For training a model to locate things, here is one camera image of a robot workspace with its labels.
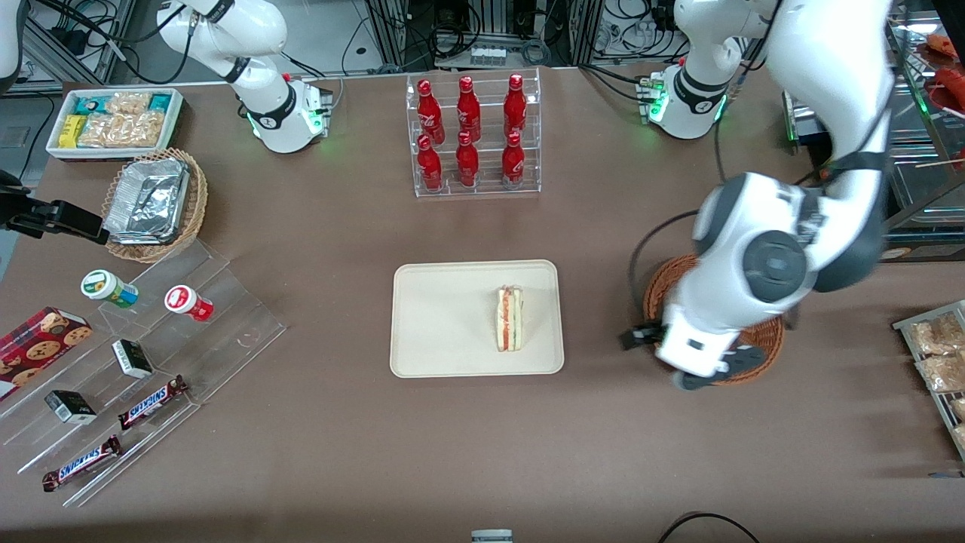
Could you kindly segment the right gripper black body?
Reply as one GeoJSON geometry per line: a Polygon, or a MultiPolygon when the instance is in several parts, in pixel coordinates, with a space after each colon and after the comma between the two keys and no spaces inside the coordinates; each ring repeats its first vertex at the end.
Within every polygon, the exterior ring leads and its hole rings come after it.
{"type": "Polygon", "coordinates": [[[29,198],[31,189],[22,185],[17,176],[1,171],[1,223],[2,229],[24,234],[42,236],[41,230],[34,225],[24,226],[15,222],[17,217],[28,216],[33,212],[33,200],[29,198]]]}

